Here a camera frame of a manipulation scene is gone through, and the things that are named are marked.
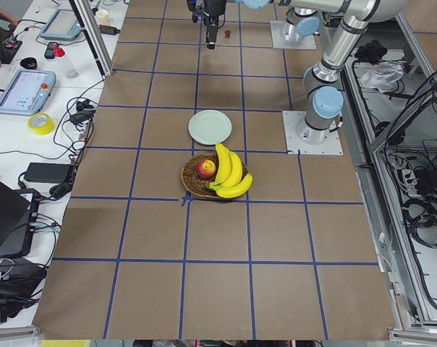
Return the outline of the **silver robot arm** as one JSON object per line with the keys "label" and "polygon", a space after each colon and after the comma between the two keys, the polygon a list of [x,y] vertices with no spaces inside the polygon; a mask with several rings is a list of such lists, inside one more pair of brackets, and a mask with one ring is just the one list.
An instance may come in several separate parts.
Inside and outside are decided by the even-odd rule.
{"label": "silver robot arm", "polygon": [[288,6],[289,37],[302,38],[301,25],[317,20],[316,12],[342,13],[339,26],[319,62],[304,75],[308,110],[296,126],[297,136],[309,145],[323,143],[332,132],[330,126],[340,114],[344,97],[333,84],[355,44],[371,22],[391,19],[406,7],[406,1],[280,1]]}
{"label": "silver robot arm", "polygon": [[296,43],[316,33],[319,25],[320,20],[316,10],[291,7],[286,12],[281,34],[285,41]]}

